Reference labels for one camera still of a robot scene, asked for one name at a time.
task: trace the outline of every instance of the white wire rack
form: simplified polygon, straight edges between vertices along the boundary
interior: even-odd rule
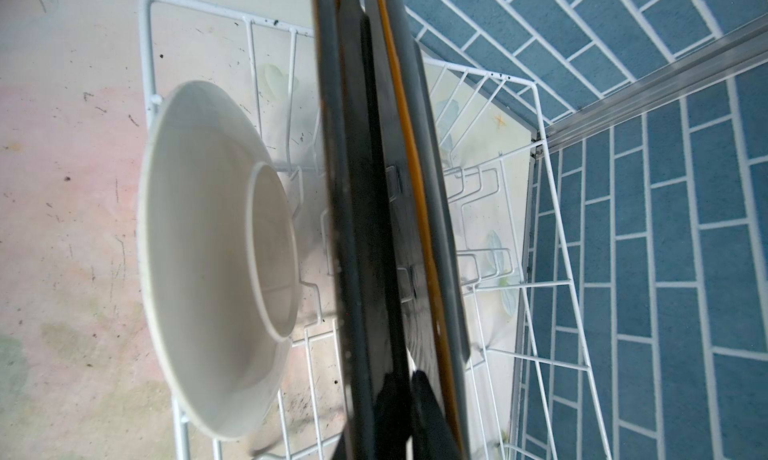
[[[220,16],[224,18],[229,18],[236,21],[243,21],[246,26],[246,38],[245,44],[247,45],[247,52],[250,57],[250,73],[251,78],[253,81],[253,89],[254,89],[254,98],[256,101],[256,111],[254,112],[254,121],[255,121],[255,127],[259,131],[259,133],[263,133],[263,127],[261,122],[261,108],[259,104],[259,98],[260,98],[260,89],[258,85],[257,75],[256,75],[256,51],[254,47],[254,25],[260,26],[263,28],[269,28],[273,30],[279,30],[283,31],[286,34],[290,35],[290,55],[289,55],[289,65],[288,65],[288,81],[287,81],[287,101],[288,101],[288,109],[287,109],[287,118],[286,118],[286,136],[285,136],[285,158],[286,163],[284,165],[279,165],[277,169],[281,171],[282,173],[287,175],[289,182],[298,182],[298,189],[300,192],[299,195],[299,201],[298,206],[296,206],[296,209],[294,211],[294,218],[298,214],[303,202],[304,202],[304,188],[303,188],[303,174],[305,169],[312,169],[314,173],[318,175],[318,177],[321,177],[324,175],[324,171],[322,168],[322,158],[318,158],[318,139],[319,139],[319,132],[320,132],[320,109],[318,108],[316,120],[315,120],[315,126],[314,131],[312,134],[312,166],[311,167],[302,167],[300,165],[293,165],[291,162],[291,155],[290,155],[290,131],[291,131],[291,109],[292,109],[292,102],[293,102],[293,90],[294,90],[294,68],[296,64],[296,38],[298,36],[308,36],[312,37],[313,33],[312,30],[309,30],[307,28],[304,28],[302,26],[293,25],[290,23],[283,23],[274,19],[265,18],[262,16],[255,15],[253,13],[248,13],[245,11],[238,11],[233,10],[231,8],[227,8],[225,6],[219,6],[216,4],[211,4],[199,0],[140,0],[139,2],[139,41],[140,41],[140,56],[141,56],[141,67],[142,67],[142,81],[143,81],[143,87],[144,87],[144,106],[145,106],[145,112],[147,116],[147,124],[148,127],[151,126],[151,123],[153,122],[155,115],[157,113],[158,106],[162,103],[163,99],[158,94],[157,86],[155,82],[155,75],[154,75],[154,56],[153,56],[153,42],[152,42],[152,34],[151,34],[151,6],[154,3],[162,3],[162,4],[169,4],[173,6],[178,6],[180,8],[185,8],[188,10],[194,10],[201,13],[206,13],[209,15],[214,16]],[[504,223],[505,228],[509,228],[511,230],[511,236],[512,236],[512,247],[509,248],[501,246],[498,248],[469,248],[467,245],[467,248],[460,249],[457,251],[458,259],[460,262],[465,263],[469,262],[474,265],[475,275],[471,275],[471,278],[469,279],[463,279],[462,280],[462,293],[463,297],[466,303],[466,308],[468,309],[468,303],[469,301],[473,301],[473,309],[475,311],[475,314],[477,316],[477,332],[479,338],[472,338],[471,341],[473,345],[478,345],[476,348],[476,353],[478,353],[481,357],[481,359],[478,362],[474,362],[471,360],[467,367],[466,372],[468,373],[470,382],[472,383],[472,395],[470,395],[470,399],[468,400],[471,405],[468,406],[468,408],[475,408],[476,412],[478,413],[478,423],[477,427],[479,429],[479,435],[481,439],[481,446],[474,445],[473,448],[482,447],[481,451],[484,455],[484,458],[489,459],[491,456],[498,455],[504,460],[507,457],[510,456],[516,456],[518,453],[523,454],[525,456],[528,456],[530,458],[533,458],[534,460],[542,460],[537,455],[533,455],[530,452],[526,452],[523,448],[523,446],[517,445],[516,441],[509,442],[505,441],[505,438],[516,438],[516,435],[513,435],[513,431],[516,432],[517,426],[512,419],[512,416],[509,416],[507,418],[510,418],[509,423],[502,424],[501,416],[499,415],[499,410],[497,407],[496,402],[496,395],[494,392],[497,392],[498,389],[494,388],[494,380],[492,379],[492,369],[491,364],[495,362],[503,362],[503,361],[514,361],[514,359],[521,359],[521,360],[529,360],[533,361],[535,371],[536,371],[536,377],[538,380],[538,388],[541,393],[542,398],[542,408],[544,411],[544,417],[546,419],[547,424],[547,432],[548,432],[548,444],[549,444],[549,450],[552,454],[552,458],[554,460],[558,460],[558,454],[557,449],[555,447],[555,438],[554,434],[552,432],[552,419],[549,415],[549,409],[548,409],[548,399],[547,395],[545,393],[544,389],[544,381],[542,379],[542,369],[541,369],[541,363],[550,364],[553,366],[560,366],[565,367],[569,369],[576,369],[582,372],[587,373],[588,382],[590,386],[590,391],[592,393],[592,398],[594,401],[594,410],[596,413],[596,416],[598,417],[598,428],[600,430],[600,436],[602,438],[602,443],[604,447],[604,454],[605,457],[610,460],[610,449],[608,446],[608,437],[606,435],[605,426],[603,422],[603,418],[601,415],[599,400],[597,396],[597,391],[595,388],[594,383],[594,375],[592,373],[592,368],[590,364],[590,357],[588,352],[588,347],[586,344],[586,339],[584,337],[584,327],[582,325],[581,321],[581,310],[579,308],[578,298],[576,294],[576,289],[574,286],[574,280],[573,280],[573,272],[571,270],[571,260],[568,256],[568,249],[566,248],[566,240],[565,240],[565,234],[562,226],[562,217],[560,214],[560,206],[558,202],[557,197],[557,190],[555,188],[554,183],[554,177],[552,173],[552,163],[550,160],[549,155],[549,149],[547,145],[547,140],[544,135],[544,118],[542,116],[542,108],[541,103],[539,100],[538,95],[538,88],[535,82],[524,80],[521,78],[517,78],[514,76],[504,75],[499,72],[491,72],[487,70],[482,70],[479,68],[472,68],[468,66],[458,65],[455,63],[449,63],[442,60],[436,60],[433,58],[424,58],[424,63],[429,66],[437,67],[440,69],[440,72],[438,74],[437,80],[430,88],[430,97],[432,97],[432,94],[436,91],[437,85],[446,79],[446,72],[450,71],[452,73],[451,76],[457,76],[459,78],[459,81],[457,82],[454,90],[452,90],[450,99],[448,102],[446,102],[446,106],[441,110],[440,113],[436,116],[436,122],[438,122],[440,119],[444,117],[446,114],[446,110],[448,108],[448,103],[450,100],[453,100],[453,98],[456,96],[456,92],[459,90],[459,87],[464,84],[464,80],[467,78],[468,75],[476,75],[481,76],[482,79],[477,82],[475,89],[472,91],[471,96],[466,101],[460,112],[458,113],[456,119],[453,120],[452,124],[448,128],[446,133],[443,133],[442,137],[438,139],[438,142],[440,145],[443,145],[446,139],[448,138],[448,135],[456,128],[456,126],[459,124],[459,119],[461,119],[465,113],[468,111],[469,103],[475,99],[477,94],[480,92],[482,85],[484,82],[488,80],[492,80],[497,83],[497,87],[494,89],[494,92],[487,97],[485,102],[482,104],[482,107],[477,111],[474,118],[470,121],[468,124],[468,127],[464,130],[464,132],[459,136],[456,143],[452,146],[451,152],[448,155],[449,162],[451,163],[451,166],[444,170],[444,178],[446,180],[446,186],[448,188],[448,202],[451,204],[453,208],[456,208],[458,210],[458,217],[456,215],[453,215],[453,223],[455,226],[455,229],[457,229],[458,235],[462,235],[466,233],[467,224],[466,224],[466,218],[465,218],[465,211],[470,208],[473,204],[476,204],[477,202],[481,200],[487,200],[491,199],[492,201],[496,202],[498,205],[504,205],[505,206],[505,215],[504,218],[501,218],[501,221]],[[534,98],[534,107],[537,113],[538,117],[538,131],[540,134],[540,139],[538,141],[532,142],[528,145],[525,145],[523,147],[519,147],[516,149],[513,149],[512,151],[506,152],[506,153],[499,153],[497,156],[486,159],[485,161],[482,161],[480,163],[475,164],[474,166],[470,167],[454,167],[452,163],[452,154],[456,151],[456,149],[466,141],[466,138],[468,138],[468,132],[475,126],[478,119],[481,117],[481,115],[487,111],[488,106],[491,104],[492,100],[495,98],[496,94],[501,90],[507,83],[515,83],[518,85],[523,85],[527,88],[530,88],[533,92],[533,98]],[[507,183],[508,174],[507,169],[504,165],[504,160],[508,159],[509,157],[512,157],[514,155],[519,154],[528,154],[532,150],[535,149],[541,149],[541,154],[544,159],[544,167],[546,170],[547,180],[549,181],[550,186],[550,192],[552,194],[552,204],[554,205],[554,213],[557,223],[557,236],[560,246],[562,247],[562,255],[564,259],[564,265],[567,273],[568,279],[566,280],[560,280],[560,281],[554,281],[554,282],[525,282],[526,278],[525,275],[522,273],[525,271],[522,264],[522,245],[518,241],[518,236],[514,229],[514,217],[513,217],[513,207],[512,207],[512,201],[510,196],[510,191]],[[396,192],[390,191],[390,201],[393,200],[397,195]],[[322,234],[322,244],[323,244],[323,250],[325,253],[325,260],[326,265],[328,266],[327,275],[331,275],[331,258],[329,255],[330,249],[328,248],[328,244],[326,241],[328,240],[328,235],[326,231],[326,224],[327,224],[327,216],[328,216],[328,210],[324,209],[320,217],[318,218],[318,221],[320,221],[320,232]],[[297,230],[297,235],[302,235],[302,232]],[[493,271],[491,273],[483,273],[482,268],[480,267],[479,263],[482,258],[492,258],[493,262]],[[404,272],[408,277],[410,277],[411,273],[408,267],[398,267],[398,273],[400,271]],[[488,282],[490,280],[500,280],[507,277],[510,277],[512,275],[518,275],[518,277],[522,280],[521,285],[499,285],[498,283],[496,285],[489,285]],[[320,418],[318,414],[318,400],[316,397],[316,387],[315,387],[315,381],[313,381],[313,378],[315,378],[315,374],[313,371],[313,366],[316,364],[316,359],[313,361],[312,354],[311,354],[311,348],[313,343],[318,341],[333,341],[333,348],[335,350],[335,356],[336,356],[336,368],[331,369],[331,371],[336,374],[338,373],[339,378],[341,377],[341,370],[340,370],[340,350],[339,350],[339,342],[338,342],[338,329],[336,324],[336,319],[332,315],[325,315],[322,311],[322,303],[320,298],[320,289],[318,288],[318,285],[312,282],[306,282],[302,281],[302,284],[309,290],[313,292],[313,296],[315,299],[315,317],[314,321],[308,323],[307,325],[303,326],[303,336],[301,339],[297,339],[293,341],[293,348],[296,349],[304,349],[305,352],[305,358],[306,358],[306,368],[307,368],[307,383],[308,386],[306,390],[309,392],[309,399],[310,403],[312,405],[312,421],[314,426],[314,442],[312,442],[310,445],[305,446],[302,449],[297,449],[295,451],[291,451],[291,442],[290,442],[290,433],[289,428],[287,426],[286,421],[286,408],[283,405],[283,392],[280,391],[277,393],[277,406],[279,410],[279,419],[280,419],[280,429],[282,432],[282,439],[283,439],[283,454],[282,455],[275,455],[273,453],[262,453],[258,455],[258,458],[268,458],[268,459],[274,459],[274,458],[302,458],[307,455],[316,455],[321,460],[324,458],[324,450],[326,450],[328,447],[333,446],[336,442],[338,442],[341,434],[336,433],[334,435],[323,435],[322,434],[322,428],[320,425]],[[578,340],[579,344],[581,346],[581,359],[582,361],[578,364],[571,364],[567,362],[560,362],[553,359],[545,359],[540,358],[538,356],[538,350],[536,347],[536,339],[535,334],[532,328],[532,314],[531,314],[531,308],[528,302],[528,289],[535,288],[535,287],[552,287],[556,285],[567,285],[569,287],[569,291],[571,293],[571,301],[573,304],[573,310],[575,312],[575,319],[576,319],[576,325],[578,330]],[[520,292],[522,293],[522,301],[524,307],[524,321],[525,326],[528,328],[528,340],[529,340],[529,348],[532,351],[532,355],[525,355],[523,353],[516,352],[514,350],[502,350],[498,348],[492,348],[490,345],[486,344],[485,334],[482,328],[482,323],[480,321],[480,314],[482,307],[482,301],[478,301],[478,293],[480,292],[487,292],[487,291],[494,291],[494,290],[500,290],[500,289],[520,289]],[[412,292],[401,292],[401,301],[406,302],[412,299]],[[327,331],[322,331],[321,333],[316,333],[311,335],[310,331],[315,329],[318,326],[321,326],[323,324],[331,324],[331,329]],[[516,350],[522,351],[522,347],[519,346]],[[322,369],[323,372],[328,370],[329,366],[325,366],[325,369]],[[480,391],[481,388],[478,388],[478,371],[480,369],[485,369],[487,375],[485,376],[488,388],[490,392],[490,399],[489,401],[484,401],[484,399],[481,399],[483,396],[481,395]],[[187,431],[187,423],[188,419],[184,412],[182,412],[180,406],[174,399],[172,401],[172,413],[173,413],[173,424],[174,424],[174,442],[176,445],[176,458],[178,460],[187,460],[190,458],[190,441],[189,441],[189,434]],[[485,422],[483,421],[484,416],[487,418],[488,416],[492,417],[492,425],[486,426]],[[507,434],[506,436],[502,434],[503,427],[507,426]],[[218,440],[213,439],[212,440],[212,449],[213,449],[213,457],[216,460],[219,460],[222,458],[222,448],[221,444]]]

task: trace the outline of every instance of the plate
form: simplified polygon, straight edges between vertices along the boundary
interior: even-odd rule
[[[212,83],[178,86],[149,138],[137,240],[152,342],[189,419],[235,439],[260,426],[291,346],[290,207],[254,126]]]

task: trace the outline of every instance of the blue brick pattern wall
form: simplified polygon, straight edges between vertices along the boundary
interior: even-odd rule
[[[766,105],[768,62],[552,153],[614,458],[768,458]],[[536,282],[565,278],[541,162]],[[539,355],[582,362],[568,289],[535,288],[531,299]],[[517,445],[549,459],[524,364]],[[542,373],[558,457],[603,458],[584,373]]]
[[[404,1],[443,60],[535,81],[547,126],[768,13],[768,0]],[[536,126],[529,88],[498,99]]]

